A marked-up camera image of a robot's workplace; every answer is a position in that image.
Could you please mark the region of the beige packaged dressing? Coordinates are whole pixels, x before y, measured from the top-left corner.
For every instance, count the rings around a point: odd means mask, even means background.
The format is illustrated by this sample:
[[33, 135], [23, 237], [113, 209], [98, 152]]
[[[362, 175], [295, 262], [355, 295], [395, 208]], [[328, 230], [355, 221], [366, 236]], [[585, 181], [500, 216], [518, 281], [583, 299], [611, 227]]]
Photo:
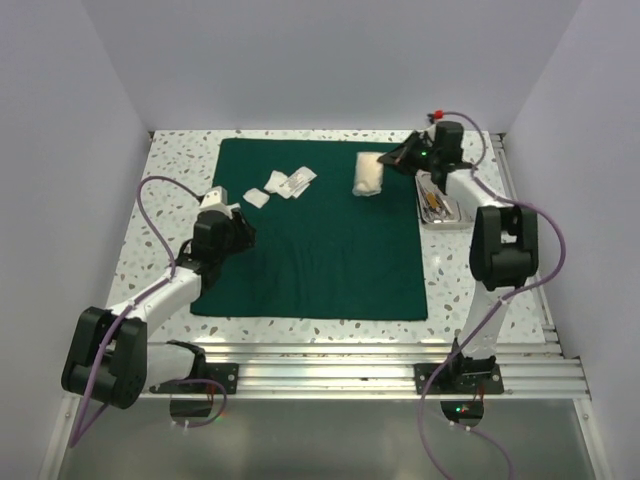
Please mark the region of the beige packaged dressing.
[[359, 152], [356, 157], [352, 193], [354, 196], [369, 197], [381, 193], [384, 165], [379, 162], [380, 152]]

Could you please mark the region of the white gauze pad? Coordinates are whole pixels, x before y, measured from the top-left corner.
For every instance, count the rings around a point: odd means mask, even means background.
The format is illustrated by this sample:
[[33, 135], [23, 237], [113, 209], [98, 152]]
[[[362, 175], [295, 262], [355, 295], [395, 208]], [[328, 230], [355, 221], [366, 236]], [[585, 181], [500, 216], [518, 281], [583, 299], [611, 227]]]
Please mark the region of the white gauze pad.
[[243, 199], [255, 208], [261, 209], [269, 201], [270, 195], [260, 189], [252, 188], [244, 193]]
[[287, 180], [288, 176], [278, 170], [273, 170], [271, 175], [264, 185], [264, 190], [269, 193], [277, 193], [281, 184]]

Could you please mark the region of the steel hemostat forceps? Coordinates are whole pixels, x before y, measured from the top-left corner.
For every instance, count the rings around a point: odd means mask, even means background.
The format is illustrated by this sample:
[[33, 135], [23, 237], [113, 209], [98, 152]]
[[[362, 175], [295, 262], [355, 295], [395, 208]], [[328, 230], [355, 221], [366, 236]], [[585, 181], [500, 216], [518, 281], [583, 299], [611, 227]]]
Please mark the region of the steel hemostat forceps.
[[[460, 220], [459, 216], [448, 205], [448, 203], [444, 200], [444, 196], [440, 194], [437, 189], [428, 189], [422, 185], [419, 186], [419, 189], [420, 189], [420, 199], [422, 201], [421, 209], [424, 214], [424, 220], [427, 223], [433, 223], [433, 224], [453, 223], [453, 222], [458, 222]], [[435, 210], [429, 206], [426, 200], [427, 192], [433, 192], [436, 195], [440, 205], [439, 209]]]

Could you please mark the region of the white printed sterile packet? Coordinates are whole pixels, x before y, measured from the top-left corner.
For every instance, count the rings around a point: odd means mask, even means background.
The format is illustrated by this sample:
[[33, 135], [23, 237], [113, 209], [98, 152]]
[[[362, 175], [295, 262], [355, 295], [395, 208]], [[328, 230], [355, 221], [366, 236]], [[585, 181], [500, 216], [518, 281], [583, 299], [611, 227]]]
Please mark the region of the white printed sterile packet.
[[278, 193], [285, 199], [296, 197], [316, 177], [316, 173], [308, 167], [300, 167], [279, 185]]

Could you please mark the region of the orange adhesive bandage strip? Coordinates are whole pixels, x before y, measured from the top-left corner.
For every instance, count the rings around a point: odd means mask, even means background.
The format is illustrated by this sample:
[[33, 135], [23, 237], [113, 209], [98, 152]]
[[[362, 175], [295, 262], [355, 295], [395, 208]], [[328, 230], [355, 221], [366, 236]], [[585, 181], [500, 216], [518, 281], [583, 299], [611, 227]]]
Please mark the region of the orange adhesive bandage strip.
[[427, 203], [429, 204], [429, 206], [432, 209], [437, 210], [437, 209], [440, 208], [440, 205], [439, 205], [439, 202], [437, 200], [437, 197], [433, 192], [427, 192], [426, 193], [426, 200], [427, 200]]

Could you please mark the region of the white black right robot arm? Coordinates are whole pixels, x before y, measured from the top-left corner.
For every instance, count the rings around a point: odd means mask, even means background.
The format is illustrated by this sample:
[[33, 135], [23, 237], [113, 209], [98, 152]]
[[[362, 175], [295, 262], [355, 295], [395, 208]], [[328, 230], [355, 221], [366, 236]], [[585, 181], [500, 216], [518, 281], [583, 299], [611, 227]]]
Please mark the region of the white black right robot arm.
[[440, 364], [414, 367], [416, 390], [425, 395], [470, 393], [487, 386], [498, 393], [497, 340], [512, 296], [538, 270], [536, 213], [502, 198], [478, 177], [479, 165], [463, 158], [463, 126], [439, 121], [414, 131], [379, 163], [403, 174], [430, 176], [474, 221], [469, 268], [475, 280], [471, 307], [451, 352]]

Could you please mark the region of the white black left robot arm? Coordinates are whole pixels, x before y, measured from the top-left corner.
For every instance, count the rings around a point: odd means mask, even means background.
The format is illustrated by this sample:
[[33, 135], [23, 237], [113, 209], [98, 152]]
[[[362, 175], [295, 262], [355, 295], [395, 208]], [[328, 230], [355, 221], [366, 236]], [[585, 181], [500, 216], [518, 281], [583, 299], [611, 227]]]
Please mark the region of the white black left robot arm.
[[219, 279], [223, 262], [255, 245], [255, 229], [238, 205], [198, 214], [193, 237], [146, 290], [109, 308], [79, 316], [61, 375], [62, 388], [127, 409], [153, 386], [174, 381], [185, 392], [208, 379], [204, 350], [187, 342], [150, 347], [148, 338], [176, 311]]

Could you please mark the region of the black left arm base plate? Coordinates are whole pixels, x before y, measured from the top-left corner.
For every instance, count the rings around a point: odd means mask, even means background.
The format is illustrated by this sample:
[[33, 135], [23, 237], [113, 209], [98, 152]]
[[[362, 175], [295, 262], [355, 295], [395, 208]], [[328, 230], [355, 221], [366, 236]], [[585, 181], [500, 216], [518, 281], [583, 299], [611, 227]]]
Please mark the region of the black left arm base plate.
[[228, 395], [235, 395], [240, 378], [238, 363], [206, 363], [202, 369], [202, 378], [218, 382]]

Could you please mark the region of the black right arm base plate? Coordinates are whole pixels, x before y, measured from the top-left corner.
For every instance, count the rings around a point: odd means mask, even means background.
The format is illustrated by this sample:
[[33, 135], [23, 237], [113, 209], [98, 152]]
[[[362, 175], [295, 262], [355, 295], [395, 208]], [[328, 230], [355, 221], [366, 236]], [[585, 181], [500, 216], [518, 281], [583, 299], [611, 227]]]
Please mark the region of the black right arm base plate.
[[[421, 395], [429, 378], [439, 367], [437, 363], [417, 363], [413, 365], [416, 393]], [[428, 395], [500, 395], [505, 392], [500, 368], [495, 364], [490, 369], [462, 368], [454, 373], [447, 366], [431, 382]]]

